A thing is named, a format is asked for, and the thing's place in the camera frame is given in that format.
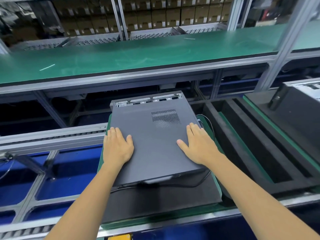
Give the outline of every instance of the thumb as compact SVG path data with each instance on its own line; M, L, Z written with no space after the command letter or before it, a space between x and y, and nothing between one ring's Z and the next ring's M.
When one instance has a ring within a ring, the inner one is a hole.
M187 154L187 152L189 151L189 147L186 145L186 143L184 143L184 141L182 140L177 140L177 144L180 147L180 149Z
M126 141L129 145L133 146L134 145L134 142L132 141L132 136L131 135L128 135L127 138L126 138Z

